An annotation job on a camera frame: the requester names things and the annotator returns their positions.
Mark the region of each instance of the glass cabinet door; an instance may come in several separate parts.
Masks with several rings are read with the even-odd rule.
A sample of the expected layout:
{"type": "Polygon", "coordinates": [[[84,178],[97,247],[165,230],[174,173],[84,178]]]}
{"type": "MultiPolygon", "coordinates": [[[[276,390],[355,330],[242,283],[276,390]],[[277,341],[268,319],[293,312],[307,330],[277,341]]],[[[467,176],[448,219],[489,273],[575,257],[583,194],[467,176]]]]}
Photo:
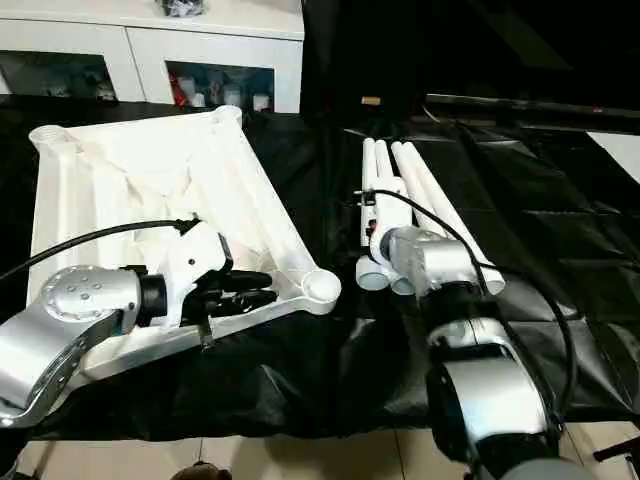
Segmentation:
{"type": "Polygon", "coordinates": [[[0,75],[14,95],[117,99],[99,55],[0,51],[0,75]]]}
{"type": "Polygon", "coordinates": [[[0,93],[144,101],[124,27],[0,20],[0,93]]]}
{"type": "Polygon", "coordinates": [[[272,111],[272,68],[168,61],[171,93],[177,105],[235,105],[245,111],[272,111]]]}
{"type": "Polygon", "coordinates": [[[300,109],[302,41],[127,29],[147,101],[300,109]]]}

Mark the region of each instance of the tiled floor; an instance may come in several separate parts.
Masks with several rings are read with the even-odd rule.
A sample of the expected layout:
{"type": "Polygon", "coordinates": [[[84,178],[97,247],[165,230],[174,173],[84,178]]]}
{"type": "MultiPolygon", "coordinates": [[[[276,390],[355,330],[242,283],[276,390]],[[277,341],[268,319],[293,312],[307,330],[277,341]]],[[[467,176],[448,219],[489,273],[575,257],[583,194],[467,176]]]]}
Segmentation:
{"type": "MultiPolygon", "coordinates": [[[[599,479],[633,480],[624,458],[596,464],[591,454],[638,431],[627,423],[571,425],[562,455],[584,464],[599,479]]],[[[237,480],[462,479],[428,430],[381,431],[345,439],[290,437],[188,439],[168,443],[34,442],[19,470],[43,480],[169,480],[199,457],[228,468],[237,480]]]]}

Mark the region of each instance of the black plastic sheet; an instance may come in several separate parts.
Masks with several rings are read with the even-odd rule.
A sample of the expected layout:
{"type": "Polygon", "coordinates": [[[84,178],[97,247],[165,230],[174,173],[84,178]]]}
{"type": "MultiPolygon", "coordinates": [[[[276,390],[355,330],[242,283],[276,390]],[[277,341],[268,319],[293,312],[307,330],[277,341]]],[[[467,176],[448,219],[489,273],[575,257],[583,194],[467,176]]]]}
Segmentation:
{"type": "MultiPolygon", "coordinates": [[[[8,231],[16,232],[7,265],[28,252],[31,128],[184,112],[29,105],[0,105],[3,172],[30,185],[17,189],[5,177],[0,187],[8,231]]],[[[640,188],[586,134],[373,119],[347,125],[294,115],[252,115],[245,130],[311,254],[342,280],[335,310],[293,313],[206,352],[192,349],[83,387],[34,437],[320,437],[428,425],[414,307],[387,291],[363,292],[354,281],[360,212],[352,192],[360,188],[365,135],[415,142],[488,258],[535,275],[574,312],[580,371],[569,419],[633,419],[640,411],[640,188]]],[[[507,280],[501,307],[559,394],[559,330],[535,292],[507,280]]],[[[24,288],[16,282],[6,291],[24,288]]],[[[15,296],[3,295],[5,312],[23,305],[15,296]]]]}

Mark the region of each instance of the white tabletop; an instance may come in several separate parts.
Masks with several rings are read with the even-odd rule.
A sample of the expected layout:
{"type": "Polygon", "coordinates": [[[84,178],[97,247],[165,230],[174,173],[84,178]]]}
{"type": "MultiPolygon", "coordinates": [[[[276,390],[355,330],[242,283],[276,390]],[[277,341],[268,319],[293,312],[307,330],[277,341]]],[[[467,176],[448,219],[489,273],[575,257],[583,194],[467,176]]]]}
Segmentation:
{"type": "Polygon", "coordinates": [[[205,0],[205,12],[192,18],[166,17],[153,0],[2,0],[0,19],[304,39],[301,0],[205,0]]]}

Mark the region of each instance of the red object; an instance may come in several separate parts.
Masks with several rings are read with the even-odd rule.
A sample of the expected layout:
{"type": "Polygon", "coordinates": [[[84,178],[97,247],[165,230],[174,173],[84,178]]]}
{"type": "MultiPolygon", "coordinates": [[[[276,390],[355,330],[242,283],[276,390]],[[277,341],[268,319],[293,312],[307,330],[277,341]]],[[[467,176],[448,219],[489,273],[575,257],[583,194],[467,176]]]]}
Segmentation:
{"type": "Polygon", "coordinates": [[[184,94],[180,85],[178,85],[178,79],[173,73],[169,73],[169,83],[171,84],[171,93],[173,93],[173,101],[176,105],[187,105],[187,96],[184,94]]]}

